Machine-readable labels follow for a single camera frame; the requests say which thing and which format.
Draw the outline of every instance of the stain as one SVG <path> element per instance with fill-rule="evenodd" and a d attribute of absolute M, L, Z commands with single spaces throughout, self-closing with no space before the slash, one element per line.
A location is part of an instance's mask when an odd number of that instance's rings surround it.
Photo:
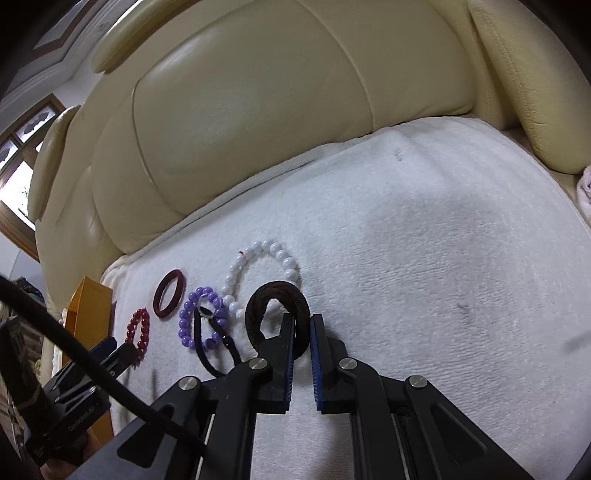
<path fill-rule="evenodd" d="M 591 330 L 587 330 L 586 332 L 581 333 L 581 335 L 577 335 L 564 344 L 564 351 L 566 353 L 575 353 L 577 350 L 581 350 L 581 348 L 586 347 L 587 345 L 591 344 Z"/>
<path fill-rule="evenodd" d="M 472 324 L 472 311 L 470 306 L 467 303 L 457 303 L 456 307 L 460 310 L 460 315 L 462 315 L 462 320 L 465 324 L 471 325 Z"/>

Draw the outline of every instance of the red bead bracelet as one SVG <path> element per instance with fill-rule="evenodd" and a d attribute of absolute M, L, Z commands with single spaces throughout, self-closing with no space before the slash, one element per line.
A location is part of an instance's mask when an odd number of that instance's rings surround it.
<path fill-rule="evenodd" d="M 127 325 L 127 337 L 125 338 L 126 343 L 133 343 L 135 330 L 138 327 L 138 323 L 141 320 L 142 326 L 140 328 L 141 335 L 139 336 L 139 342 L 137 346 L 138 360 L 134 363 L 134 368 L 144 359 L 146 350 L 148 349 L 148 342 L 150 340 L 150 314 L 146 309 L 138 309 L 134 312 L 129 324 Z"/>

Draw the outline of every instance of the beige leather cushion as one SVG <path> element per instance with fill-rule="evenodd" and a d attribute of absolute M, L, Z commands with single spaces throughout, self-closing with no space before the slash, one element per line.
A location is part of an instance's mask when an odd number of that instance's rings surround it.
<path fill-rule="evenodd" d="M 29 187 L 27 212 L 32 222 L 41 218 L 45 211 L 51 185 L 56 178 L 64 152 L 66 132 L 79 108 L 80 105 L 77 105 L 62 112 L 51 124 L 43 140 Z"/>
<path fill-rule="evenodd" d="M 101 39 L 92 71 L 113 70 L 155 30 L 197 0 L 139 0 Z"/>
<path fill-rule="evenodd" d="M 518 0 L 469 0 L 469 8 L 536 155 L 580 173 L 591 160 L 591 86 L 575 60 Z"/>
<path fill-rule="evenodd" d="M 423 0 L 260 0 L 139 81 L 93 157 L 97 210 L 131 253 L 272 165 L 386 125 L 465 113 L 474 97 L 461 44 Z"/>
<path fill-rule="evenodd" d="M 445 18 L 470 58 L 476 80 L 472 113 L 499 130 L 519 124 L 509 97 L 484 49 L 468 11 L 467 0 L 428 0 Z"/>
<path fill-rule="evenodd" d="M 59 310 L 68 305 L 85 275 L 100 280 L 105 268 L 122 255 L 96 213 L 90 167 L 79 177 L 60 217 L 47 223 L 44 216 L 35 227 L 47 290 Z"/>
<path fill-rule="evenodd" d="M 91 203 L 90 183 L 88 191 L 79 183 L 82 175 L 89 175 L 96 143 L 107 122 L 138 79 L 160 58 L 208 23 L 249 1 L 201 0 L 169 20 L 118 68 L 103 74 L 72 119 L 43 221 L 35 224 L 37 250 L 47 289 L 60 310 L 67 306 L 84 275 L 100 279 L 104 270 L 122 255 L 102 229 L 94 203 Z M 144 221 L 134 219 L 134 223 Z"/>

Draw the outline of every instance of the wooden frame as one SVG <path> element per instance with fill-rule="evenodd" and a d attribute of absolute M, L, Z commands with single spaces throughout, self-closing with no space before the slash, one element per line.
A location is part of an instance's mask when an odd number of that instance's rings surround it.
<path fill-rule="evenodd" d="M 43 107 L 50 105 L 56 112 L 56 115 L 49 119 L 41 128 L 39 128 L 32 136 L 25 142 L 22 142 L 16 135 L 16 131 L 22 127 L 37 111 Z M 37 102 L 33 107 L 21 115 L 5 132 L 0 135 L 0 145 L 6 140 L 10 139 L 18 149 L 10 160 L 0 170 L 0 189 L 16 171 L 22 162 L 26 162 L 31 168 L 34 165 L 34 160 L 27 158 L 25 160 L 23 152 L 27 148 L 34 148 L 40 143 L 40 139 L 44 138 L 47 130 L 54 122 L 54 120 L 65 110 L 61 102 L 55 95 L 50 94 L 40 102 Z M 37 244 L 35 243 L 35 232 L 23 222 L 4 202 L 0 201 L 0 232 L 2 232 L 13 244 L 23 250 L 29 256 L 39 261 L 37 253 Z"/>

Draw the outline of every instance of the orange box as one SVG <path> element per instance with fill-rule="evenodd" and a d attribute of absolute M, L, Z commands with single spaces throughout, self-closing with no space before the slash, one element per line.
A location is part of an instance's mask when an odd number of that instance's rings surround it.
<path fill-rule="evenodd" d="M 90 350 L 109 335 L 111 300 L 113 290 L 89 277 L 84 277 L 72 296 L 67 308 L 64 328 Z M 62 354 L 61 365 L 70 359 Z M 92 431 L 102 445 L 113 438 L 111 414 L 105 413 L 93 426 Z"/>

